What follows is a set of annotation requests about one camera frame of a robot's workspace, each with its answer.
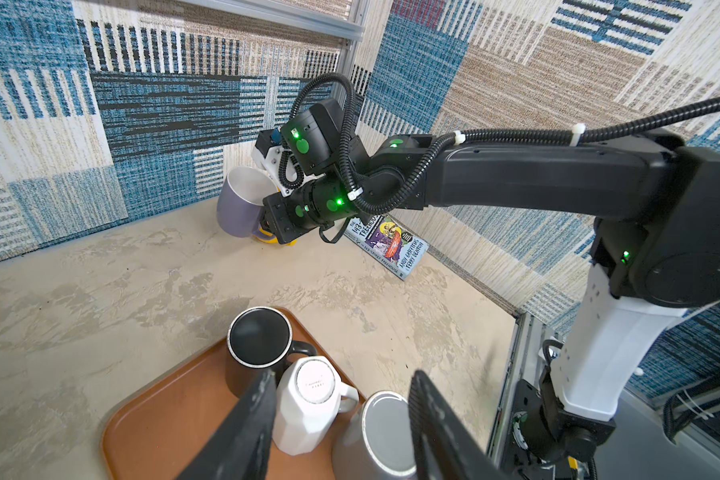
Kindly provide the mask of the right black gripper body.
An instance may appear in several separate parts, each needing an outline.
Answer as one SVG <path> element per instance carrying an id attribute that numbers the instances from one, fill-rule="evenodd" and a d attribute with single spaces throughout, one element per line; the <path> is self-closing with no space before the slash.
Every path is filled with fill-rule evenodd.
<path id="1" fill-rule="evenodd" d="M 263 208 L 262 227 L 273 234 L 281 245 L 292 243 L 318 227 L 305 210 L 299 195 L 293 199 L 273 193 L 263 199 Z"/>

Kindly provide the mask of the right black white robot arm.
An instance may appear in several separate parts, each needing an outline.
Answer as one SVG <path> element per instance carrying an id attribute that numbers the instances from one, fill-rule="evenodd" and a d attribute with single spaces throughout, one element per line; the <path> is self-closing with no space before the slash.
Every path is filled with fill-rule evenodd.
<path id="1" fill-rule="evenodd" d="M 509 450 L 483 454 L 433 382 L 409 390 L 422 479 L 548 478 L 592 463 L 614 432 L 619 397 L 650 347 L 685 311 L 720 300 L 720 154 L 668 126 L 720 112 L 720 97 L 613 126 L 402 134 L 369 154 L 352 83 L 312 79 L 287 121 L 259 133 L 272 169 L 261 230 L 288 244 L 392 210 L 500 206 L 594 217 L 588 285 L 572 330 L 546 358 L 527 407 L 507 414 Z"/>

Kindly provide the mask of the grey mug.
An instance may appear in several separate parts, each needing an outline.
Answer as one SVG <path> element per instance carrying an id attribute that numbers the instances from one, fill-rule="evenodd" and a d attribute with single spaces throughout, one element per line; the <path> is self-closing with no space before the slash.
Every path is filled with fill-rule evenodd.
<path id="1" fill-rule="evenodd" d="M 406 398 L 392 391 L 371 395 L 334 441 L 332 468 L 337 479 L 413 479 Z"/>

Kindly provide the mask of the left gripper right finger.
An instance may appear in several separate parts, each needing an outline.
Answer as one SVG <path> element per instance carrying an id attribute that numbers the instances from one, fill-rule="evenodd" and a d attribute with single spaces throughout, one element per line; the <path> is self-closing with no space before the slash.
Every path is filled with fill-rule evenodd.
<path id="1" fill-rule="evenodd" d="M 408 394 L 416 476 L 419 479 L 505 479 L 478 447 L 428 375 L 414 372 Z"/>

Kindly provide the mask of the purple mug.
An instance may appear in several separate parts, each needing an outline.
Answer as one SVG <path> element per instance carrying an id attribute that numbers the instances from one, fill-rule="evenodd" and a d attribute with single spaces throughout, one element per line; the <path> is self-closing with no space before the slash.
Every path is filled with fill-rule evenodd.
<path id="1" fill-rule="evenodd" d="M 220 228 L 234 237 L 252 237 L 264 216 L 263 199 L 277 192 L 264 171 L 248 166 L 232 168 L 217 201 Z"/>

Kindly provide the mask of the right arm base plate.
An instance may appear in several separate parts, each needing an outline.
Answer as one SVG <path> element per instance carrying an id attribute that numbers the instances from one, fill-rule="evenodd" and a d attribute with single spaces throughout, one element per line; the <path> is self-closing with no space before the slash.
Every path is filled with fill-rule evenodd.
<path id="1" fill-rule="evenodd" d="M 516 383 L 509 413 L 499 457 L 499 468 L 509 479 L 581 479 L 579 465 L 571 466 L 571 458 L 545 426 L 535 386 L 526 380 Z"/>

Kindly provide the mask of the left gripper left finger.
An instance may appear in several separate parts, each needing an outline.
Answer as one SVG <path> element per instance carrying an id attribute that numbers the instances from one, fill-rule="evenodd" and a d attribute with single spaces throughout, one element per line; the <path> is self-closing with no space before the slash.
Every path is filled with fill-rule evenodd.
<path id="1" fill-rule="evenodd" d="M 275 373 L 260 372 L 180 479 L 264 479 L 276 416 Z"/>

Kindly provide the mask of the yellow mug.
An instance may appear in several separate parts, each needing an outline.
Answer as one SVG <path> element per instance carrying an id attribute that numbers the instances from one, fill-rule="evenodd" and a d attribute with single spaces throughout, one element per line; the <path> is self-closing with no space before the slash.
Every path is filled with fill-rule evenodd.
<path id="1" fill-rule="evenodd" d="M 282 245 L 282 243 L 279 242 L 277 237 L 266 230 L 265 228 L 259 226 L 253 233 L 252 237 L 260 242 L 263 242 L 265 244 L 270 245 Z"/>

